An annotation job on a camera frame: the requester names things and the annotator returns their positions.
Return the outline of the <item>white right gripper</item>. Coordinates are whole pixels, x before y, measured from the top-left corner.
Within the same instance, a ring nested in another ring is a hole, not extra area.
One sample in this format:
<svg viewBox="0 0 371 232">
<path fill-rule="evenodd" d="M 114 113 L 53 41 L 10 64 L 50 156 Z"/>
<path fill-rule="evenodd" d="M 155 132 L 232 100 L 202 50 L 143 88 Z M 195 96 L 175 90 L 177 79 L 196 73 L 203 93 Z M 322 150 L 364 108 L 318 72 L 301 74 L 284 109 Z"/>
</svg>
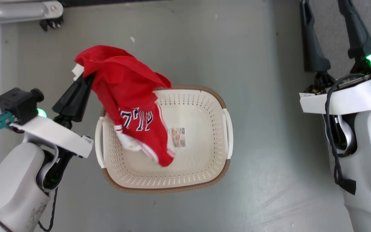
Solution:
<svg viewBox="0 0 371 232">
<path fill-rule="evenodd" d="M 308 0 L 300 0 L 300 26 L 305 72 L 325 73 L 331 69 L 315 32 L 315 18 Z M 338 0 L 345 18 L 350 59 L 371 55 L 371 36 L 352 0 Z M 305 113 L 345 115 L 371 110 L 371 75 L 352 75 L 328 96 L 327 93 L 300 93 L 300 105 Z"/>
</svg>

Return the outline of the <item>cream perforated laundry basket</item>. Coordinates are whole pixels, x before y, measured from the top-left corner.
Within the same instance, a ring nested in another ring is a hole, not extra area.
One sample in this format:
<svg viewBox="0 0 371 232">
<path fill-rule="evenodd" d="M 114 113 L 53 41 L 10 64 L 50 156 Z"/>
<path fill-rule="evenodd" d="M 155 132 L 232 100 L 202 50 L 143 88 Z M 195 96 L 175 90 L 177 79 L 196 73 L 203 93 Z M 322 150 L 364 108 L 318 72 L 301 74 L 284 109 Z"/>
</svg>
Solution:
<svg viewBox="0 0 371 232">
<path fill-rule="evenodd" d="M 179 85 L 156 90 L 157 105 L 171 128 L 185 128 L 186 147 L 161 167 L 143 151 L 125 150 L 102 110 L 95 131 L 97 161 L 105 179 L 128 193 L 172 193 L 206 188 L 227 173 L 233 154 L 233 126 L 223 99 L 210 88 Z"/>
</svg>

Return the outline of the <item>small black caster wheel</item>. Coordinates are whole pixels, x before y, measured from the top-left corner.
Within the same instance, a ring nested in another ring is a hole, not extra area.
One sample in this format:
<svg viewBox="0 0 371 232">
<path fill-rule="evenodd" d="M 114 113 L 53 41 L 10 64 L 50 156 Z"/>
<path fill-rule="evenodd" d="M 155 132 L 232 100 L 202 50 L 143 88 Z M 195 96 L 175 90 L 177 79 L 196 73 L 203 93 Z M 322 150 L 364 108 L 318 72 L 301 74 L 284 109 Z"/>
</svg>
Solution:
<svg viewBox="0 0 371 232">
<path fill-rule="evenodd" d="M 51 29 L 57 29 L 61 28 L 64 23 L 63 17 L 54 18 L 54 19 L 43 19 L 39 21 L 40 27 L 43 29 L 43 31 L 47 32 L 50 28 Z"/>
</svg>

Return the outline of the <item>paper label sticker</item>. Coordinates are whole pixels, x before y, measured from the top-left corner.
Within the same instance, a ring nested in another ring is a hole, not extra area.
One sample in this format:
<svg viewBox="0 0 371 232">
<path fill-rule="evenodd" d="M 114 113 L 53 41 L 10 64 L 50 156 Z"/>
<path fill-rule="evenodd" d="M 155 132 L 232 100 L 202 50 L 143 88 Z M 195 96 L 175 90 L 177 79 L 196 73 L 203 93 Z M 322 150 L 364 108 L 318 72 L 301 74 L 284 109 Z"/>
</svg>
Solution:
<svg viewBox="0 0 371 232">
<path fill-rule="evenodd" d="M 171 128 L 171 139 L 175 148 L 186 147 L 185 128 Z"/>
</svg>

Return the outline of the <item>red jersey with lettering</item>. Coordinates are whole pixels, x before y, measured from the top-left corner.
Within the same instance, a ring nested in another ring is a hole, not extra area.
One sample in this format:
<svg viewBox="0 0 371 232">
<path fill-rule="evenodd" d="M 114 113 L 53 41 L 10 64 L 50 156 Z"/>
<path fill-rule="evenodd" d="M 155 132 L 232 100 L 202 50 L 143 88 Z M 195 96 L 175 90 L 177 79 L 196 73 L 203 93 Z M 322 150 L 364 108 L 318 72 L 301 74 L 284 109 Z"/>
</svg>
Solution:
<svg viewBox="0 0 371 232">
<path fill-rule="evenodd" d="M 132 54 L 112 46 L 86 49 L 77 55 L 75 63 L 84 68 L 84 78 L 94 75 L 92 90 L 123 147 L 143 151 L 160 166 L 169 166 L 175 151 L 155 89 L 171 88 L 171 82 Z"/>
</svg>

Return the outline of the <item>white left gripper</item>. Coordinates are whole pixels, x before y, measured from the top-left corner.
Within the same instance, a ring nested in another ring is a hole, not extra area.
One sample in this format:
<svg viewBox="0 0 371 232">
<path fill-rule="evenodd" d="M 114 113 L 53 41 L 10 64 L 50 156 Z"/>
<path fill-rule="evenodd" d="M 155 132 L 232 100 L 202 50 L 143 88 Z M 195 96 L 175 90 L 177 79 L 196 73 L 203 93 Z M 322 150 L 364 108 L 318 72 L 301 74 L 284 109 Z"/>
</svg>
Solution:
<svg viewBox="0 0 371 232">
<path fill-rule="evenodd" d="M 85 78 L 81 76 L 74 81 L 52 107 L 53 111 L 70 117 L 72 121 L 81 122 L 94 78 L 95 75 Z M 93 148 L 92 139 L 84 138 L 49 118 L 36 116 L 24 125 L 12 123 L 10 126 L 24 131 L 24 142 L 32 141 L 53 148 L 60 147 L 78 157 L 87 158 Z"/>
</svg>

